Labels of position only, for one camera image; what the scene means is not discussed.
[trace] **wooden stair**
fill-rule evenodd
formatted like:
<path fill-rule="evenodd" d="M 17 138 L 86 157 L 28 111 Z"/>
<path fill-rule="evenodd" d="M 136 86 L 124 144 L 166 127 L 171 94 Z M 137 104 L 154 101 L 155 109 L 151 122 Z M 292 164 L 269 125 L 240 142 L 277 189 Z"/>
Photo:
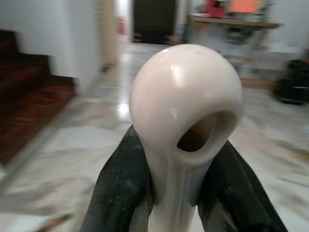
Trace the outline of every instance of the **wooden stair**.
<path fill-rule="evenodd" d="M 49 57 L 18 51 L 0 30 L 0 163 L 6 165 L 75 95 L 73 78 L 50 74 Z"/>

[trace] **glossy white surface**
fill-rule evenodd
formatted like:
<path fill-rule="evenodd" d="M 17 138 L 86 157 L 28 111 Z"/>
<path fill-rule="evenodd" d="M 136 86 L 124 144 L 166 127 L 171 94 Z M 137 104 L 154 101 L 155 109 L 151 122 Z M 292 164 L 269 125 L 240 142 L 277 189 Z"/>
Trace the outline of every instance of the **glossy white surface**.
<path fill-rule="evenodd" d="M 131 92 L 130 113 L 154 181 L 151 231 L 189 231 L 201 181 L 242 112 L 239 77 L 211 49 L 174 46 L 141 68 Z M 193 152 L 178 148 L 188 130 L 204 139 L 202 148 Z"/>

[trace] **dark door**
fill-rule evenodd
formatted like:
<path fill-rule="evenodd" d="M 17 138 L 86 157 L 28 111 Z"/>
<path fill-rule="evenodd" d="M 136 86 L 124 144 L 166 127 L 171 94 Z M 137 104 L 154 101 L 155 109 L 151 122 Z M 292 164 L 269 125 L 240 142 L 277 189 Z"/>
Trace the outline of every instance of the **dark door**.
<path fill-rule="evenodd" d="M 134 42 L 167 44 L 174 33 L 176 0 L 134 0 Z"/>

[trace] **white marble floor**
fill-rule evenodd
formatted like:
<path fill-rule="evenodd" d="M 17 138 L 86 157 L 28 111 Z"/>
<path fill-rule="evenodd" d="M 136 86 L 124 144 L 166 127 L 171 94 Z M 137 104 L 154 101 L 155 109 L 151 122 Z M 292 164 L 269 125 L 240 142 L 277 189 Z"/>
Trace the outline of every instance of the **white marble floor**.
<path fill-rule="evenodd" d="M 119 63 L 50 125 L 49 135 L 0 189 L 0 228 L 34 232 L 51 218 L 70 214 L 52 231 L 78 231 L 96 178 L 131 124 L 128 102 L 135 76 L 164 48 L 129 46 Z M 244 96 L 245 115 L 230 141 L 260 178 L 288 230 L 307 231 L 309 106 L 281 104 L 265 90 L 245 89 Z M 193 222 L 191 231 L 201 232 L 199 219 Z"/>

